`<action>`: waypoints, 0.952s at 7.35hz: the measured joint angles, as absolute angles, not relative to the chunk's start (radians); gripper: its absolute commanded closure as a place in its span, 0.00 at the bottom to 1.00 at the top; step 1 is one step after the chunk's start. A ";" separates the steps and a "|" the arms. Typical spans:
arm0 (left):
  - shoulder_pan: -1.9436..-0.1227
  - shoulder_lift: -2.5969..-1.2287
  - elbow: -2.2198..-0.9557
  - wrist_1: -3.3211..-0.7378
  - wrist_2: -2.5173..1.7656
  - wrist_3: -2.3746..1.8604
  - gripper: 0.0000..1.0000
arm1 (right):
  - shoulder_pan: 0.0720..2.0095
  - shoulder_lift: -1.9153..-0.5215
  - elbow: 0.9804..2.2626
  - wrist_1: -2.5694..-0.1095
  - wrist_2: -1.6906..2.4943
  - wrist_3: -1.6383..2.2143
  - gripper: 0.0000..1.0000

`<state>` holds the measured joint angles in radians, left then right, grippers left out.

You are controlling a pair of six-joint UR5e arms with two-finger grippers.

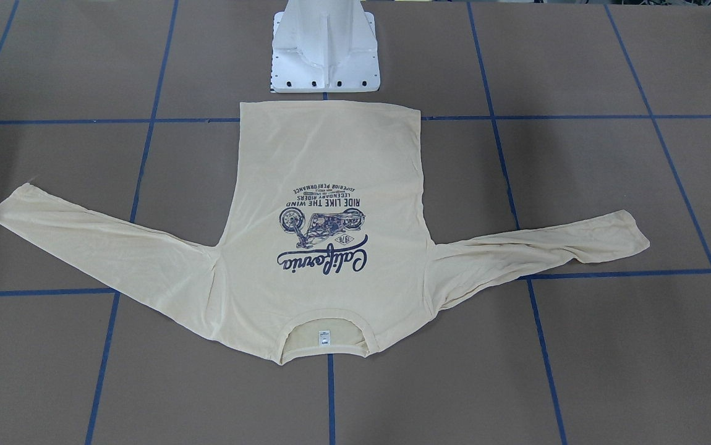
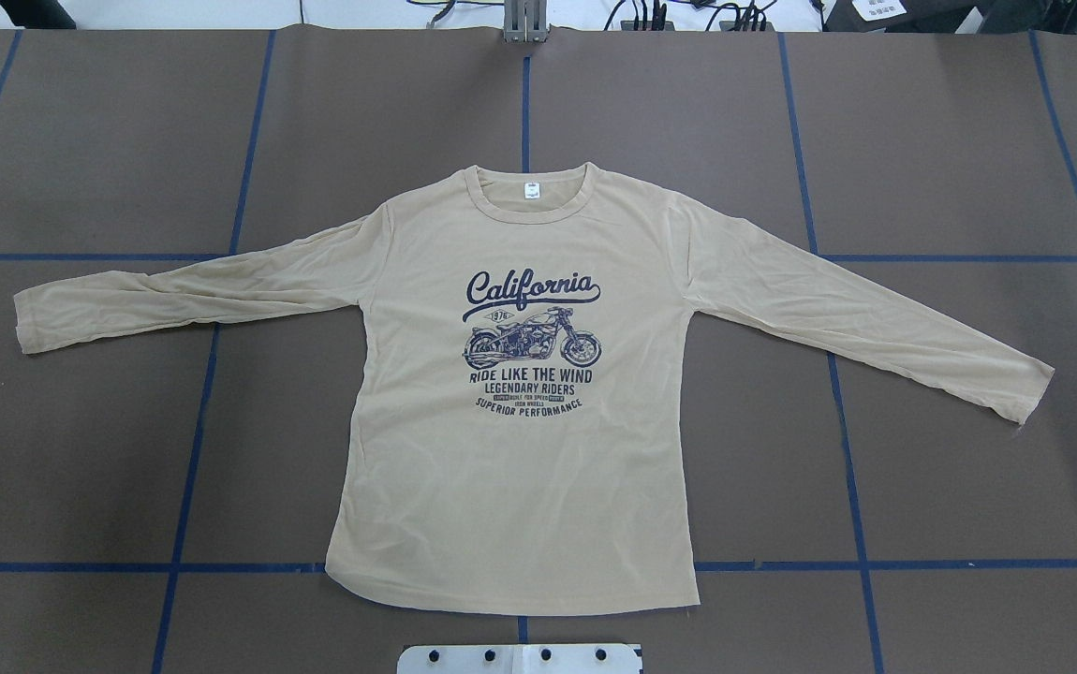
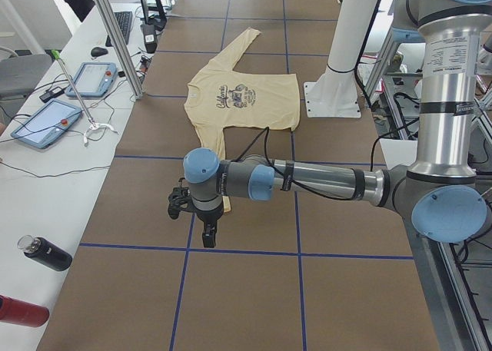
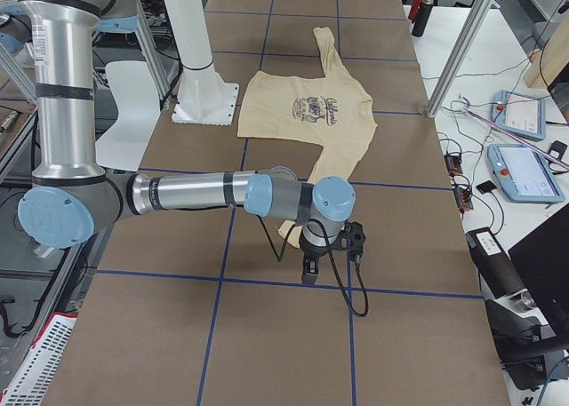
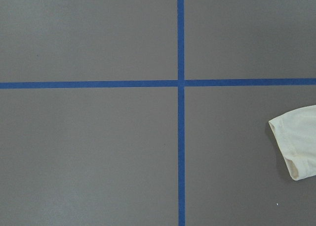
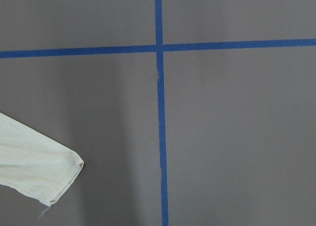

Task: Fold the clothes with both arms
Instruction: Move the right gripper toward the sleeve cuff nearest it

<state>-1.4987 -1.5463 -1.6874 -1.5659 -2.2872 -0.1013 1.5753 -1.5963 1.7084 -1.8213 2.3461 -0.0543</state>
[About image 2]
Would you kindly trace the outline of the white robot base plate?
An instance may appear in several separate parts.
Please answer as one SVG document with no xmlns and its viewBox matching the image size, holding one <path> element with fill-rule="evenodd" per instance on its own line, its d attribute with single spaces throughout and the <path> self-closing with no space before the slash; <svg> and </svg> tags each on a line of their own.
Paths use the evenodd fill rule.
<svg viewBox="0 0 1077 674">
<path fill-rule="evenodd" d="M 397 673 L 642 673 L 640 645 L 625 643 L 415 645 Z"/>
</svg>

